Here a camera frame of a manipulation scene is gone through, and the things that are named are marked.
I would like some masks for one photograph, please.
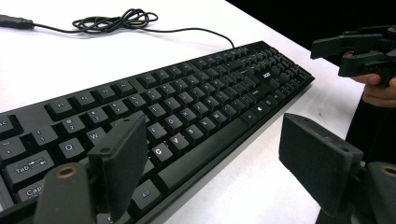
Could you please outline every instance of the key label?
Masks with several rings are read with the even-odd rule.
[[[147,198],[149,196],[149,191],[143,192],[143,199]]]
[[[70,151],[73,149],[73,146],[71,144],[67,144],[66,146],[64,146],[64,149],[66,149],[67,151]]]

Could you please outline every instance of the usb connector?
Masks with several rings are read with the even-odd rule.
[[[32,30],[35,28],[33,21],[24,18],[9,17],[0,15],[0,27],[7,27],[20,30]]]

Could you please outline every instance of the dark background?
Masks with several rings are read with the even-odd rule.
[[[344,31],[396,24],[394,1],[227,1],[306,49],[314,40]],[[327,60],[339,65],[340,58]]]

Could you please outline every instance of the function key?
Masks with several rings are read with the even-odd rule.
[[[209,62],[204,58],[195,59],[195,60],[192,60],[191,62],[199,70],[204,70],[209,67]]]
[[[154,73],[152,73],[152,75],[160,83],[165,83],[165,82],[168,82],[171,80],[171,76],[167,72],[165,72],[165,70],[163,70],[163,69],[154,71]]]
[[[139,83],[142,84],[142,86],[146,89],[158,86],[160,84],[150,73],[140,75],[140,77],[137,78],[137,81],[139,81]]]
[[[183,77],[183,72],[174,65],[170,66],[167,70],[169,71],[169,74],[171,74],[173,78]]]
[[[53,120],[65,119],[77,113],[76,109],[65,98],[55,99],[45,107]]]
[[[194,74],[194,70],[188,63],[182,63],[179,68],[181,71],[184,71],[184,75]]]
[[[82,91],[76,93],[71,98],[71,102],[80,112],[99,106],[99,103],[93,98],[91,93],[88,91]]]
[[[127,80],[117,81],[114,84],[113,88],[119,97],[124,97],[127,95],[137,93],[134,86],[132,86],[131,83],[129,83]]]
[[[119,97],[117,94],[111,89],[109,86],[101,86],[98,87],[95,91],[92,92],[93,96],[99,101],[100,104],[106,104],[112,101],[117,100]]]

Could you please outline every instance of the spacebar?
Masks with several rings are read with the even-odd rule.
[[[245,122],[241,119],[235,119],[186,155],[160,171],[154,177],[158,187],[165,194],[174,191],[247,130],[248,126]]]

